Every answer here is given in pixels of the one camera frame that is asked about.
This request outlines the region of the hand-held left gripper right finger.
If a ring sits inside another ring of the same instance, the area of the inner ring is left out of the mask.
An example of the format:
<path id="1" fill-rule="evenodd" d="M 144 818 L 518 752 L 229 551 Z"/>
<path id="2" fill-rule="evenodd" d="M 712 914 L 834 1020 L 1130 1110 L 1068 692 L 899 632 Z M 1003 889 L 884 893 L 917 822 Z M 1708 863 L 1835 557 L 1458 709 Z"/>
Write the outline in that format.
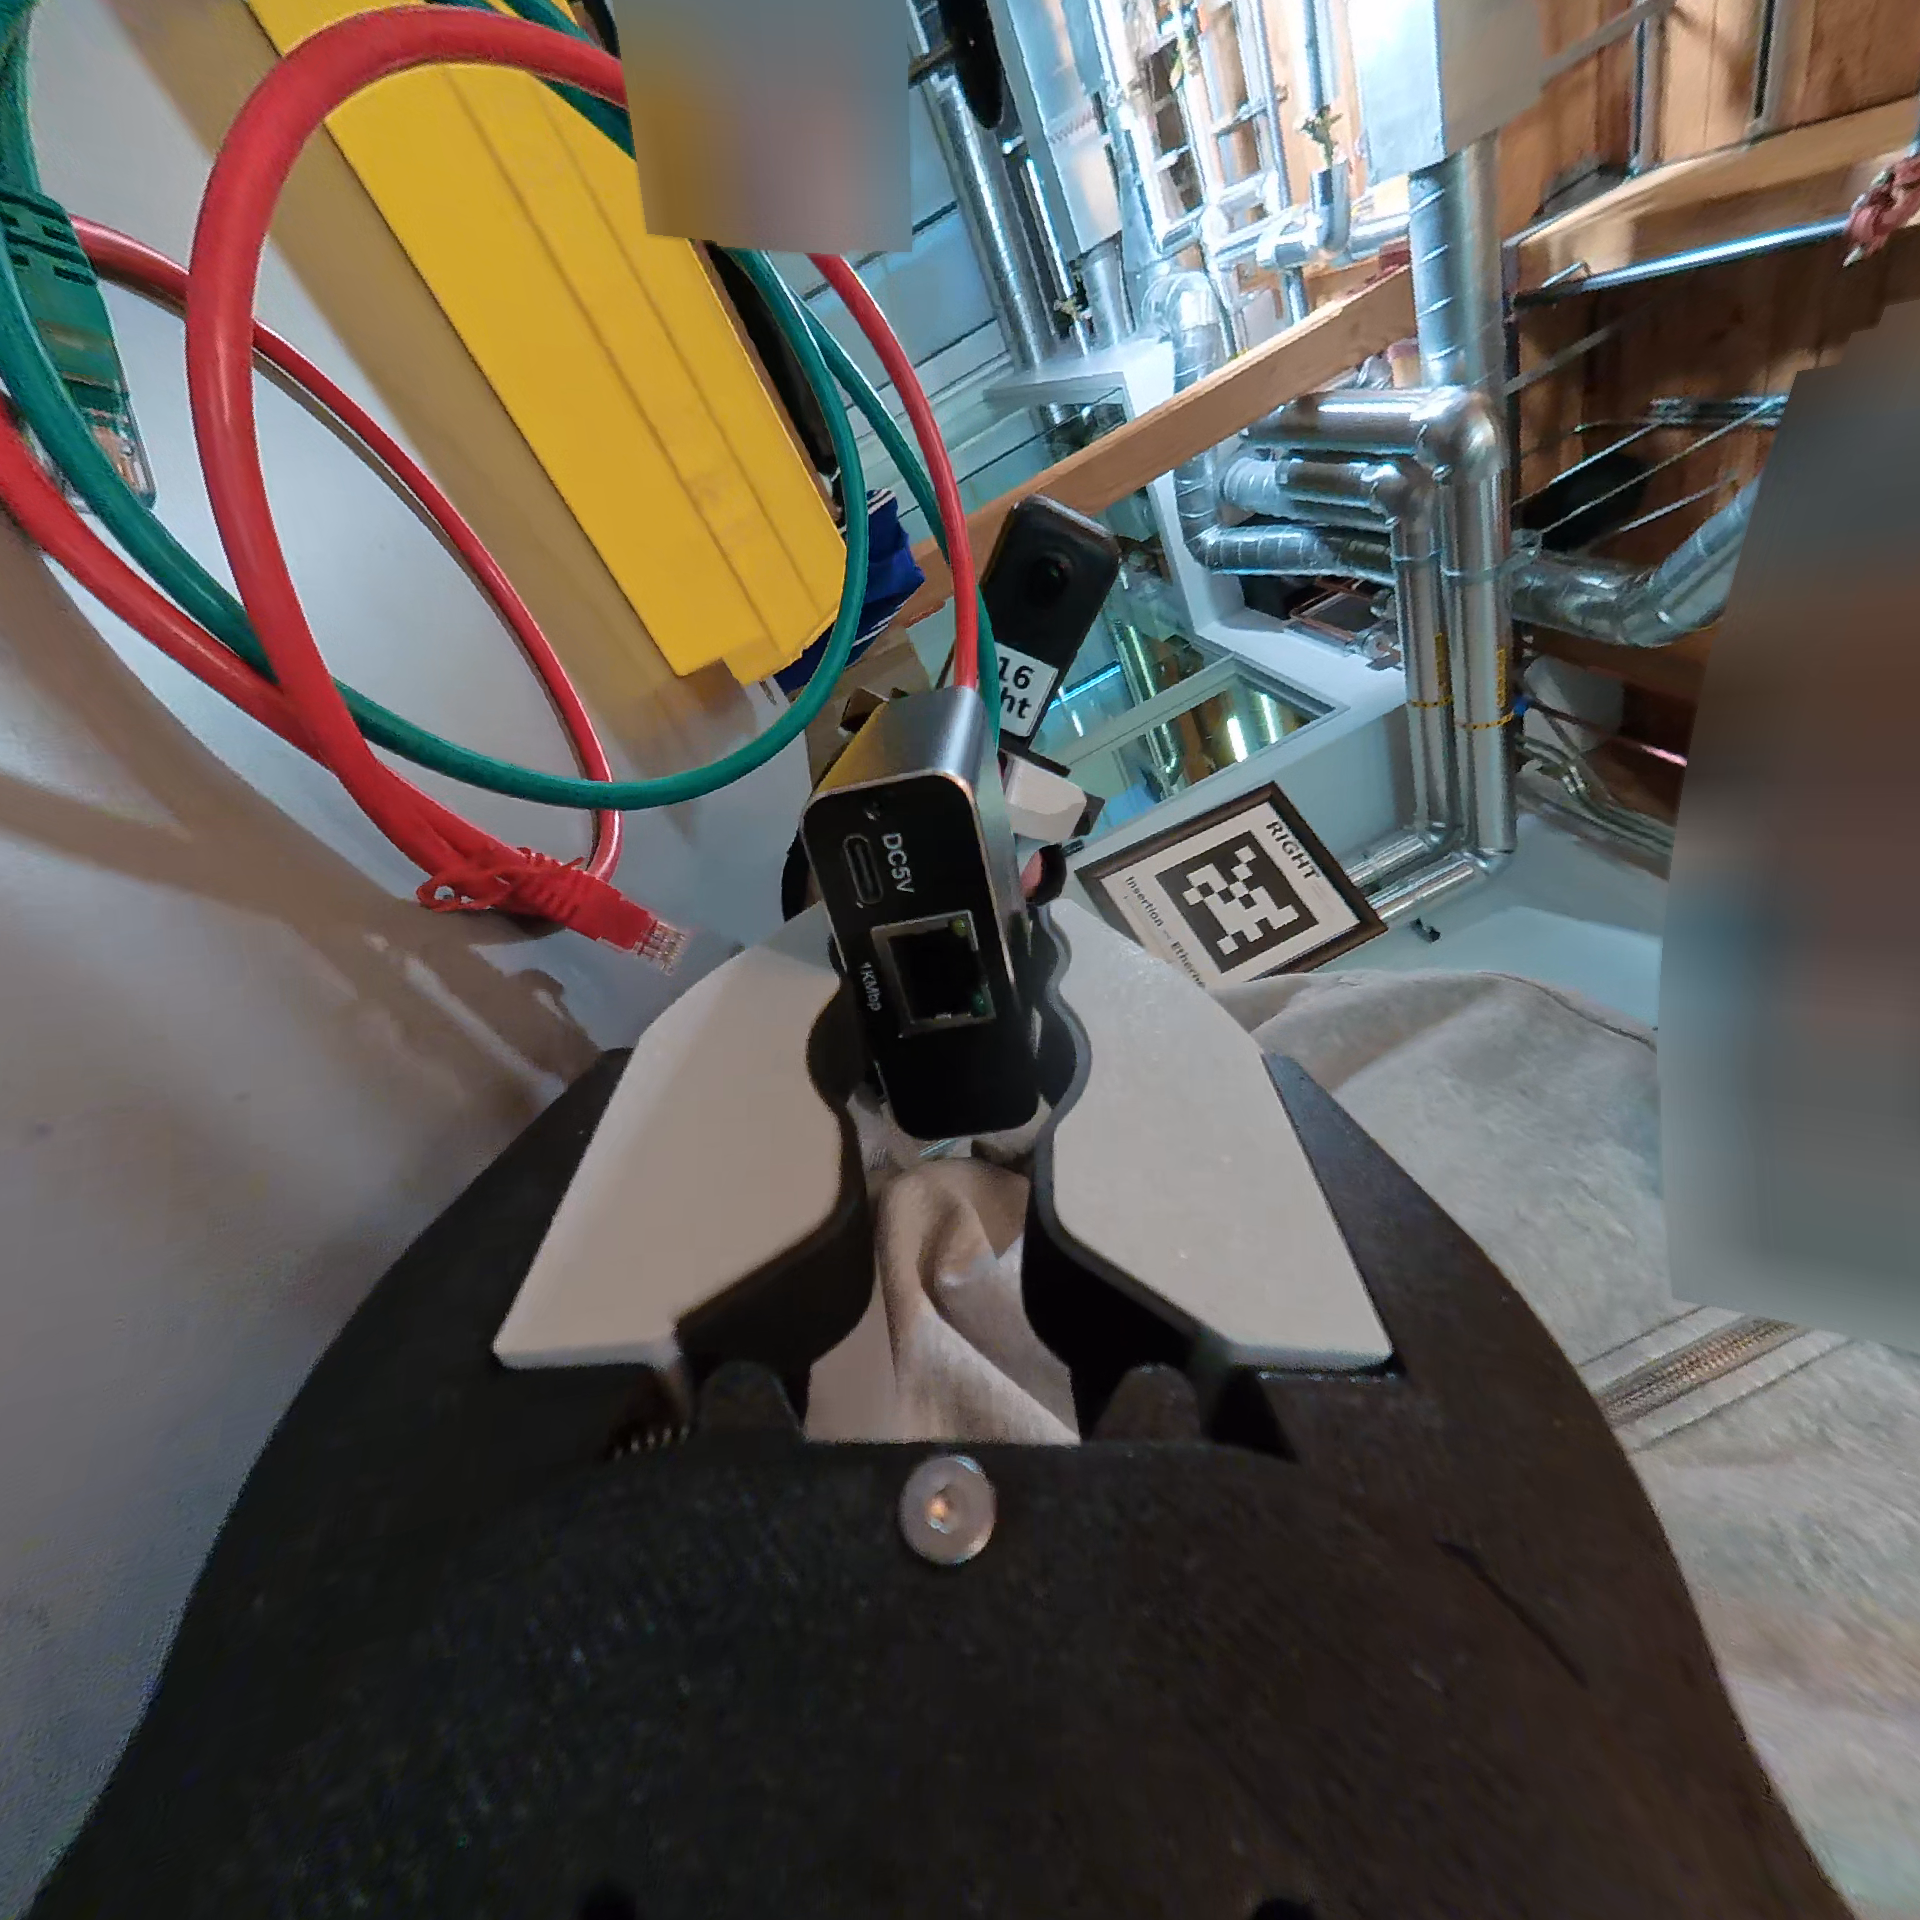
<path id="1" fill-rule="evenodd" d="M 1070 1257 L 1206 1372 L 1367 1372 L 1390 1336 L 1253 1036 L 1076 902 L 1046 928 L 1075 1076 L 1035 1160 Z"/>

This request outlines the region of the wooden beam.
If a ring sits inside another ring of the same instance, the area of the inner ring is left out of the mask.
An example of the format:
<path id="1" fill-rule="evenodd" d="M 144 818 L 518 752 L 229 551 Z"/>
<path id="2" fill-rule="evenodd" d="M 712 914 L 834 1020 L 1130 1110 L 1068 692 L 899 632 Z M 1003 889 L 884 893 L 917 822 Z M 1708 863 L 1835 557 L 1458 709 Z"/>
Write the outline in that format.
<path id="1" fill-rule="evenodd" d="M 1021 497 L 1044 494 L 1071 511 L 1094 517 L 1285 401 L 1325 388 L 1335 375 L 1413 329 L 1407 266 L 1318 305 L 1300 324 L 971 511 L 967 533 L 973 557 L 984 561 L 991 556 L 1003 520 Z"/>

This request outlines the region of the black ethernet splitter box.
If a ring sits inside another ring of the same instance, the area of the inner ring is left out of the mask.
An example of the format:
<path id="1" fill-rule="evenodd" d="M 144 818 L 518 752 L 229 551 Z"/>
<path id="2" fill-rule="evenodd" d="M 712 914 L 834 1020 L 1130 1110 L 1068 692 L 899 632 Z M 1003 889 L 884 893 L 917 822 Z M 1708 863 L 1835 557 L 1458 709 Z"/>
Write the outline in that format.
<path id="1" fill-rule="evenodd" d="M 819 889 L 834 1068 L 920 1140 L 1005 1134 L 1043 1106 L 1044 976 L 990 716 L 971 688 L 882 704 L 799 815 Z"/>

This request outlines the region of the person's grey hoodie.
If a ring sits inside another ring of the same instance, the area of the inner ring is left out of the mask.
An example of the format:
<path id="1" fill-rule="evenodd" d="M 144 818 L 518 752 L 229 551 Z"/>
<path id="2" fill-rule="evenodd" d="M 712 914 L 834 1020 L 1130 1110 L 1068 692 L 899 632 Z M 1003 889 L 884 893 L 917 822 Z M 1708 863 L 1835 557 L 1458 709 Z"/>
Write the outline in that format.
<path id="1" fill-rule="evenodd" d="M 1477 1239 L 1584 1377 L 1685 1313 L 1647 1029 L 1488 974 L 1283 976 L 1220 998 Z M 1030 1134 L 920 1160 L 872 1110 L 860 1124 L 880 1295 L 814 1372 L 806 1433 L 1075 1439 L 1068 1372 L 1019 1304 Z M 1622 1444 L 1830 1884 L 1859 1914 L 1915 1914 L 1915 1357 L 1810 1343 Z"/>

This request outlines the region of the shiny metal ducts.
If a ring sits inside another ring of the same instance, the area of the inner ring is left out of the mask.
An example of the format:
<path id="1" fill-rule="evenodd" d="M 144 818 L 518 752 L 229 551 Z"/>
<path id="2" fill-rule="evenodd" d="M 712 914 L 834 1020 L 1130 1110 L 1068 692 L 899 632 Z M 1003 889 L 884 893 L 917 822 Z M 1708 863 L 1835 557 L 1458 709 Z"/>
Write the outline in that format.
<path id="1" fill-rule="evenodd" d="M 1222 522 L 1211 448 L 1172 472 L 1191 556 L 1242 577 L 1375 572 L 1355 526 L 1383 522 L 1407 686 L 1416 820 L 1350 869 L 1378 917 L 1413 920 L 1501 870 L 1518 848 L 1512 617 L 1631 652 L 1663 648 L 1730 599 L 1760 481 L 1747 485 L 1659 566 L 1512 551 L 1503 438 L 1503 284 L 1496 142 L 1488 135 L 1407 176 L 1414 329 L 1424 372 L 1460 383 L 1333 391 L 1254 422 L 1278 448 L 1232 468 L 1254 511 Z"/>

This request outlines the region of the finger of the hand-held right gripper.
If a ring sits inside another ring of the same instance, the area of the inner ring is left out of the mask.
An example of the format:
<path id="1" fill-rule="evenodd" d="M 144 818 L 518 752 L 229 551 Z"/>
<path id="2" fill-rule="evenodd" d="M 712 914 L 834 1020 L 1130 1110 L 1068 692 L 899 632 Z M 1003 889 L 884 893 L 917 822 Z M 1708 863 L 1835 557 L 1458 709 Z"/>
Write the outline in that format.
<path id="1" fill-rule="evenodd" d="M 1019 752 L 1000 753 L 1000 790 L 1015 836 L 1039 845 L 1084 836 L 1102 812 L 1102 798 L 1070 778 L 1066 768 Z"/>

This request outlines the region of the large yellow plastic bin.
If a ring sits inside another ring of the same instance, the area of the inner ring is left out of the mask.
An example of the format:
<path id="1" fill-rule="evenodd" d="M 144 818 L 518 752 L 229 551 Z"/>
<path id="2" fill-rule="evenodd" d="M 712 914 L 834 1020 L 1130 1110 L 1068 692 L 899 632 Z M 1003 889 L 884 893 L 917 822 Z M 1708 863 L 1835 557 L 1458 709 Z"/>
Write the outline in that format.
<path id="1" fill-rule="evenodd" d="M 500 66 L 374 79 L 325 130 L 667 668 L 767 681 L 827 636 L 823 481 L 632 160 Z"/>

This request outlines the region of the blue plastic bin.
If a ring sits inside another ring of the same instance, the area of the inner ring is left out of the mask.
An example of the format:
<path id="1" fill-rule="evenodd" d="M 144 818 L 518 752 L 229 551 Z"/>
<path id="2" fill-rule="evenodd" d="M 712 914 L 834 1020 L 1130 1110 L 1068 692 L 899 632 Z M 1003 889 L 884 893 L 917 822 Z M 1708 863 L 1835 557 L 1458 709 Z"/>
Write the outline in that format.
<path id="1" fill-rule="evenodd" d="M 869 490 L 869 575 L 850 661 L 862 657 L 895 612 L 924 584 L 914 543 L 903 528 L 895 490 Z"/>

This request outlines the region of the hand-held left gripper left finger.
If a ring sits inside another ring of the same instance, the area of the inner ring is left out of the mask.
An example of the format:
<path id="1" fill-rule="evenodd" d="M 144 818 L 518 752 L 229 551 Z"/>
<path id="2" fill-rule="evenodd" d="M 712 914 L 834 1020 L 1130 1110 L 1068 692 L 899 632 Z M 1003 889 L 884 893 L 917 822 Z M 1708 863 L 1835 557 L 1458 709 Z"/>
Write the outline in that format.
<path id="1" fill-rule="evenodd" d="M 783 928 L 648 1021 L 495 1335 L 515 1372 L 692 1357 L 692 1319 L 824 1226 L 843 1128 L 806 1044 L 842 976 Z"/>

